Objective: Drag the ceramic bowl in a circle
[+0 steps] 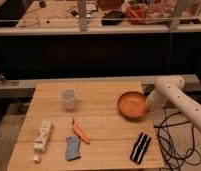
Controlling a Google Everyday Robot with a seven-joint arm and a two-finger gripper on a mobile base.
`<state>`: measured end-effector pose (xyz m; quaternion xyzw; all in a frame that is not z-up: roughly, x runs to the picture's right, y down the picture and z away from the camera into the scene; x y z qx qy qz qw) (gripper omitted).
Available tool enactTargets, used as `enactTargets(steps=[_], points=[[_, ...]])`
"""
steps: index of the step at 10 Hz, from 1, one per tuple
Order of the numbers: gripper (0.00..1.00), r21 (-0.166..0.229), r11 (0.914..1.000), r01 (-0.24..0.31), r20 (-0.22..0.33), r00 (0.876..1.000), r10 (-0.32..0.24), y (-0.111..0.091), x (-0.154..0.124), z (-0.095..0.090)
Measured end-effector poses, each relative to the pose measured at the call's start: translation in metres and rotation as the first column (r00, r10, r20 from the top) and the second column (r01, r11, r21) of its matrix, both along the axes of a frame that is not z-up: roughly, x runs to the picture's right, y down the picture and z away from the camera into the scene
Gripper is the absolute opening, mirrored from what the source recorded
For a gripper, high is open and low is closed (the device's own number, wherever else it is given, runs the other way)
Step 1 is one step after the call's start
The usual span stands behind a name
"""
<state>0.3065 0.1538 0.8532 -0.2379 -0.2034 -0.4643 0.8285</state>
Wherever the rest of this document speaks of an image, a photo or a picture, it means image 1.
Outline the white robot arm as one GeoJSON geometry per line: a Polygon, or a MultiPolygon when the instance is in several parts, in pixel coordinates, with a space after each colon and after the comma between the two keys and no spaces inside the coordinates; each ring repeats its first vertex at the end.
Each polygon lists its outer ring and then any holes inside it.
{"type": "Polygon", "coordinates": [[[186,95],[181,76],[160,76],[154,81],[154,90],[148,95],[147,110],[161,109],[167,101],[178,108],[201,133],[201,104],[186,95]]]}

